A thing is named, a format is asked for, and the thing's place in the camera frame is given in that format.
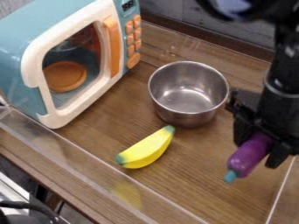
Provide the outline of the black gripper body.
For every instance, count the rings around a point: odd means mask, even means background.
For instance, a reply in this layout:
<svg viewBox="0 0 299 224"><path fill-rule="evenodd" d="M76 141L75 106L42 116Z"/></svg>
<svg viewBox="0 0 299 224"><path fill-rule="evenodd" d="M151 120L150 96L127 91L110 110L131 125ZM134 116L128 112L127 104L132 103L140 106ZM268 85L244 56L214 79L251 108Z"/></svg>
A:
<svg viewBox="0 0 299 224"><path fill-rule="evenodd" d="M255 119L255 130L262 130L276 141L290 144L299 144L299 137L291 136L283 132L282 128L275 127L258 113L258 103L260 93L242 88L232 88L230 90L228 101L226 103L226 110L235 116L235 114L244 114L252 116Z"/></svg>

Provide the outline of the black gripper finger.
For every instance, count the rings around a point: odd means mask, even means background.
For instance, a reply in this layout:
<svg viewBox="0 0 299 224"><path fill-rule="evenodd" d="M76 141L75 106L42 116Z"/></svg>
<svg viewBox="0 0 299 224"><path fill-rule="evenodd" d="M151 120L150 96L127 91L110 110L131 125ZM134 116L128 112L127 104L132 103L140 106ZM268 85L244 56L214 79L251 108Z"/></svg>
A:
<svg viewBox="0 0 299 224"><path fill-rule="evenodd" d="M299 144L276 142L268 154L266 167L271 169L278 168L286 159L295 155L299 155Z"/></svg>
<svg viewBox="0 0 299 224"><path fill-rule="evenodd" d="M255 119L250 115L235 114L234 116L234 143L240 146L251 137L255 130Z"/></svg>

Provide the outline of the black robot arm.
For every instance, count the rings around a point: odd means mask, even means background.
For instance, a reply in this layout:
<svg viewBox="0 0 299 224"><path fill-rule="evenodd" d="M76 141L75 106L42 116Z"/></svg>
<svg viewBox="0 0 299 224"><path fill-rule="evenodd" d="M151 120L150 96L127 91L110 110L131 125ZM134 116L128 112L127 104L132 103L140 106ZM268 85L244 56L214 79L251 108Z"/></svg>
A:
<svg viewBox="0 0 299 224"><path fill-rule="evenodd" d="M299 0L195 0L207 13L226 22L263 20L275 27L275 56L248 106L234 91L227 110L234 115L234 141L243 144L255 131L274 141L266 167L275 169L299 154Z"/></svg>

